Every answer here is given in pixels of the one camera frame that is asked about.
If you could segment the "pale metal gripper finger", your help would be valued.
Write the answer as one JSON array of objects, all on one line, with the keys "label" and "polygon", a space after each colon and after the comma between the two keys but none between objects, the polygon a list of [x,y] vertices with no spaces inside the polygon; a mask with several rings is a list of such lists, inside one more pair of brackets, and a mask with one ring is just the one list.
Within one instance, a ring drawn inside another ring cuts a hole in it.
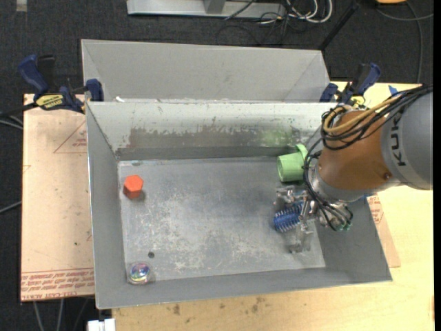
[{"label": "pale metal gripper finger", "polygon": [[295,188],[277,188],[274,205],[291,205],[300,199],[300,192]]},{"label": "pale metal gripper finger", "polygon": [[299,216],[299,224],[296,226],[296,240],[289,245],[289,251],[291,253],[309,252],[311,250],[311,240],[314,233],[309,228],[307,220],[309,209],[310,202],[304,202]]}]

